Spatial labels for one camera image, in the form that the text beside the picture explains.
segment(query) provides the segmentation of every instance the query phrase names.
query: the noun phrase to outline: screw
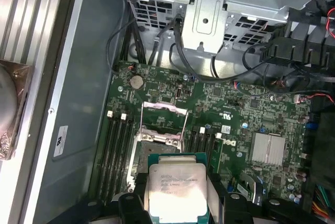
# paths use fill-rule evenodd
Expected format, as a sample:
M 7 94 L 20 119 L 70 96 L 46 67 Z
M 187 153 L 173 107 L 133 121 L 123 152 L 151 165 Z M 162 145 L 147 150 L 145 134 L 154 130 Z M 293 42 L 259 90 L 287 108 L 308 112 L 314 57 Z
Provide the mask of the screw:
M 274 205 L 274 206 L 279 206 L 280 202 L 276 199 L 270 199 L 270 204 Z
M 238 194 L 231 194 L 230 197 L 232 199 L 239 199 L 240 198 L 240 196 Z
M 17 79 L 19 77 L 19 73 L 17 71 L 13 71 L 13 77 Z

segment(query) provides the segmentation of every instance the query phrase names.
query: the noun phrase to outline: white label sticker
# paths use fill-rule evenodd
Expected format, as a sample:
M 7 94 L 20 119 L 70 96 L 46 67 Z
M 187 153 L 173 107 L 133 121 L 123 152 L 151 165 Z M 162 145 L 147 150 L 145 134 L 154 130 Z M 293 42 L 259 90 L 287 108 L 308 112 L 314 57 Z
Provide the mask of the white label sticker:
M 248 198 L 248 191 L 243 186 L 241 186 L 240 184 L 237 184 L 237 190 L 241 194 L 243 194 L 246 198 Z
M 230 134 L 230 126 L 222 126 L 221 127 L 221 132 L 224 134 Z
M 54 149 L 53 156 L 57 157 L 62 155 L 66 140 L 66 133 L 68 132 L 68 126 L 61 126 L 58 131 L 56 147 Z

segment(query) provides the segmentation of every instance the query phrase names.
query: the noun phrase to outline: ram slot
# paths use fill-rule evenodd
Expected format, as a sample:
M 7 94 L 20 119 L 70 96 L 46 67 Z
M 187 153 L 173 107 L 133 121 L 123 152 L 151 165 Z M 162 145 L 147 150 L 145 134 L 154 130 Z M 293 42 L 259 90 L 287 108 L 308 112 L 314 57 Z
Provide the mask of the ram slot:
M 191 150 L 192 150 L 192 147 L 193 147 L 193 144 L 195 142 L 195 136 L 196 136 L 197 132 L 195 130 L 193 130 L 191 132 L 191 136 L 187 142 L 187 148 L 186 148 L 186 152 L 189 152 L 191 153 Z
M 109 120 L 104 153 L 103 153 L 103 162 L 102 162 L 100 178 L 99 178 L 99 183 L 98 183 L 98 198 L 100 199 L 103 195 L 105 178 L 107 177 L 107 173 L 108 173 L 109 160 L 113 153 L 114 136 L 117 132 L 119 123 L 120 123 L 120 118 L 113 117 Z
M 120 193 L 122 178 L 125 172 L 126 158 L 129 151 L 130 143 L 131 143 L 131 135 L 132 135 L 132 120 L 127 120 L 127 124 L 122 136 L 119 137 L 120 145 L 117 151 L 116 165 L 113 170 L 113 174 L 111 175 L 111 183 L 109 186 L 107 201 L 110 202 L 111 198 Z
M 122 137 L 125 134 L 126 125 L 127 125 L 127 122 L 125 120 L 121 120 L 117 131 L 115 132 L 114 135 L 111 136 L 111 139 L 113 139 L 112 140 L 113 146 L 111 147 L 112 153 L 110 155 L 110 159 L 108 162 L 107 176 L 105 177 L 105 183 L 104 183 L 104 189 L 103 189 L 104 193 L 101 198 L 103 201 L 108 200 L 109 190 L 110 190 L 113 176 L 115 174 L 115 170 L 116 170 L 115 165 L 116 165 L 116 161 L 117 161 L 117 158 L 119 157 L 119 153 L 121 150 L 120 147 L 122 146 L 122 140 L 123 140 Z

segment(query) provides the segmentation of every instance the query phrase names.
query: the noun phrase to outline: metal bracket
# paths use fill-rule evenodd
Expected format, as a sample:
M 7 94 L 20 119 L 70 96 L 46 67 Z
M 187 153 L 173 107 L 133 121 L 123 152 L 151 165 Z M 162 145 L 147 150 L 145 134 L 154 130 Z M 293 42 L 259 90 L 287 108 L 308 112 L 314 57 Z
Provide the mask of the metal bracket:
M 185 121 L 184 121 L 182 132 L 176 135 L 169 134 L 169 133 L 160 134 L 156 131 L 146 129 L 143 125 L 144 108 L 168 109 L 172 113 L 185 116 Z M 186 127 L 187 118 L 188 118 L 188 110 L 177 108 L 173 104 L 165 103 L 165 102 L 159 102 L 159 103 L 143 102 L 142 103 L 140 129 L 138 130 L 137 134 L 134 137 L 134 142 L 132 145 L 131 156 L 130 156 L 129 167 L 128 167 L 127 186 L 128 186 L 129 192 L 133 192 L 133 189 L 135 187 L 135 178 L 131 176 L 131 171 L 132 171 L 132 167 L 133 167 L 133 163 L 135 159 L 137 143 L 141 141 L 160 142 L 166 145 L 171 145 L 173 147 L 176 147 L 177 149 L 180 150 L 180 152 L 184 152 L 185 145 L 184 145 L 183 134 L 184 134 L 185 127 Z
M 195 0 L 189 4 L 183 25 L 183 43 L 187 49 L 216 54 L 224 41 L 228 12 L 224 0 Z
M 144 111 L 144 108 L 168 109 L 172 113 L 181 114 L 181 115 L 185 116 L 183 130 L 182 130 L 181 135 L 178 137 L 178 139 L 180 140 L 180 142 L 182 142 L 182 137 L 183 137 L 183 134 L 184 134 L 184 131 L 185 131 L 186 122 L 187 122 L 187 118 L 188 118 L 188 110 L 187 109 L 177 108 L 175 105 L 173 105 L 171 103 L 165 103 L 165 102 L 158 102 L 158 103 L 143 102 L 142 103 L 142 108 L 141 108 L 141 120 L 140 120 L 140 133 L 141 134 L 143 132 L 143 126 L 142 126 L 142 124 L 143 124 L 143 111 Z

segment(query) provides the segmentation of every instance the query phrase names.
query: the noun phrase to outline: microchip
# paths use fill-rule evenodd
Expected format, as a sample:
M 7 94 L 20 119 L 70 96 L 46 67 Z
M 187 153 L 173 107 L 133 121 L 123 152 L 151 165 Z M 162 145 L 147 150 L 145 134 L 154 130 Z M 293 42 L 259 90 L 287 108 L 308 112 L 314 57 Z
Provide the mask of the microchip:
M 221 88 L 217 88 L 217 87 L 214 88 L 214 90 L 213 90 L 213 96 L 220 97 L 221 93 L 222 93 Z
M 248 129 L 242 129 L 242 134 L 243 135 L 246 135 L 246 134 L 248 134 L 249 133 L 249 130 Z
M 273 176 L 272 184 L 275 186 L 280 186 L 282 184 L 282 178 Z
M 284 118 L 282 114 L 278 114 L 278 123 L 283 124 L 284 123 Z
M 289 171 L 288 167 L 289 167 L 289 163 L 284 163 L 283 164 L 283 171 L 288 172 Z
M 259 101 L 256 100 L 256 99 L 253 99 L 251 102 L 250 102 L 250 108 L 257 108 L 258 107 L 258 103 Z

